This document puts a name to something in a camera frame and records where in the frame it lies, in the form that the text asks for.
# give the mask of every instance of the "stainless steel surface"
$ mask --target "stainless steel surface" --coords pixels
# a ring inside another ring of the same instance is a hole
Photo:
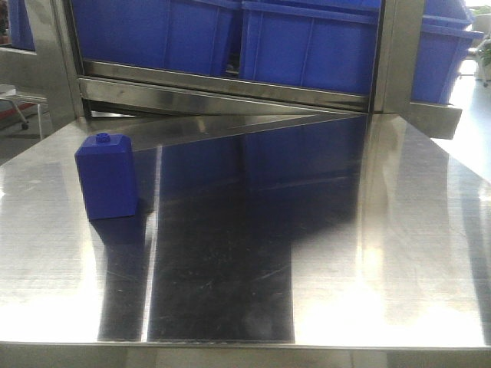
[[[461,115],[456,107],[411,102],[404,118],[431,138],[451,140]]]
[[[169,87],[203,90],[229,96],[254,97],[264,100],[331,107],[350,111],[367,111],[368,97],[356,94],[309,90],[300,87],[279,86],[246,80],[146,69],[129,65],[85,61],[88,76],[122,81],[143,82]]]
[[[114,81],[101,78],[79,79],[82,97],[88,100],[125,105],[135,110],[142,107],[161,113],[208,115],[276,115],[276,114],[343,114],[349,111],[322,107],[273,103],[246,97],[229,97],[210,92],[181,90],[152,84]]]
[[[156,149],[145,141],[158,121],[124,120],[132,218],[86,219],[81,121],[0,166],[1,366],[81,351],[70,366],[132,366],[133,354],[147,366],[489,362],[489,183],[396,116],[288,118],[246,135],[274,120],[228,133],[216,119],[166,120]],[[237,145],[237,166],[211,153]],[[289,350],[305,347],[317,349]]]
[[[42,94],[44,84],[39,77],[38,56],[35,52],[0,47],[0,81],[22,90]]]
[[[57,130],[84,114],[74,58],[67,52],[64,6],[62,0],[26,0],[25,6],[37,54],[38,72],[33,77],[45,86],[43,93]]]
[[[405,116],[411,99],[425,0],[385,0],[372,110]]]

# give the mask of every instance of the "metal edge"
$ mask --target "metal edge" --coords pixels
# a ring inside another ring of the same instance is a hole
[[[61,51],[68,74],[68,85],[74,100],[76,117],[90,116],[90,106],[80,98],[77,83],[77,76],[84,73],[84,63],[78,42],[71,0],[54,0],[53,9],[57,19]]]
[[[339,115],[262,115],[262,116],[198,116],[119,119],[117,128],[113,119],[92,119],[90,134],[111,132],[133,137],[134,150],[146,150],[157,146],[172,146],[226,136],[264,132],[280,128],[306,126],[313,123],[331,122],[362,114]]]
[[[125,105],[135,110],[138,110],[138,108],[161,110],[164,113],[169,111],[196,115],[352,113],[346,110],[271,103],[252,98],[230,97],[207,92],[112,81],[102,78],[80,77],[79,85],[82,97],[87,100]]]
[[[203,346],[198,343],[141,344],[130,347],[124,343],[90,344],[3,344],[0,346],[0,364],[3,366],[36,366],[38,368],[72,368],[86,366],[125,366],[126,368],[154,368],[168,366],[308,366],[320,368],[336,366],[339,368],[388,368],[404,366],[445,366],[464,368],[487,366],[491,359],[489,349],[479,350],[424,350],[424,349],[362,349],[362,348],[313,348],[284,347],[265,345],[213,344]]]
[[[224,77],[206,77],[101,61],[86,60],[84,61],[84,69],[87,76],[146,82],[161,86],[228,94],[230,96],[256,97],[275,102],[308,104],[356,112],[366,112],[368,108],[368,96],[357,94],[309,90],[300,87],[266,84],[247,80],[240,81]]]
[[[450,105],[411,102],[403,117],[430,138],[451,140],[462,110]]]

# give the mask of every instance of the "floor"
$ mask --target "floor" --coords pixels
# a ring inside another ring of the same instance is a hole
[[[472,74],[473,61],[464,61],[461,71]],[[472,171],[491,182],[491,86],[485,88],[472,75],[461,77],[450,102],[463,109],[453,140],[434,140]],[[0,130],[0,165],[39,142],[37,116],[31,115],[30,127],[22,130],[20,120]],[[49,112],[42,117],[48,122]]]
[[[474,61],[464,61],[463,74],[472,74]],[[491,182],[491,85],[472,76],[461,77],[453,89],[450,102],[463,109],[452,140],[434,140],[440,147]]]

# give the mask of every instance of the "scratch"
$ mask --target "scratch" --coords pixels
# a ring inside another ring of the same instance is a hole
[[[117,272],[107,271],[108,274],[113,274],[114,276],[118,276],[119,278],[124,278],[125,280],[135,281],[135,277],[131,277],[125,274],[118,274]]]
[[[287,267],[288,266],[283,266],[278,270],[275,270],[273,272],[269,272],[268,274],[261,276],[260,278],[255,278],[253,281],[264,280],[265,278],[269,278],[270,276],[273,276],[274,274],[278,274],[279,272],[284,271]]]

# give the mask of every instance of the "chair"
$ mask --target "chair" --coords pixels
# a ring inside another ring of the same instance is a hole
[[[17,114],[21,118],[21,127],[23,130],[26,130],[29,128],[29,122],[25,118],[24,114],[19,110],[17,105],[15,104],[15,101],[19,102],[27,102],[31,104],[37,104],[38,105],[38,126],[39,126],[39,137],[41,139],[44,139],[44,133],[43,133],[43,123],[42,123],[42,110],[41,110],[41,105],[46,104],[46,98],[44,96],[23,96],[22,94],[18,93],[16,89],[12,90],[7,90],[4,93],[0,94],[0,100],[7,100],[12,104],[12,107],[17,111]]]

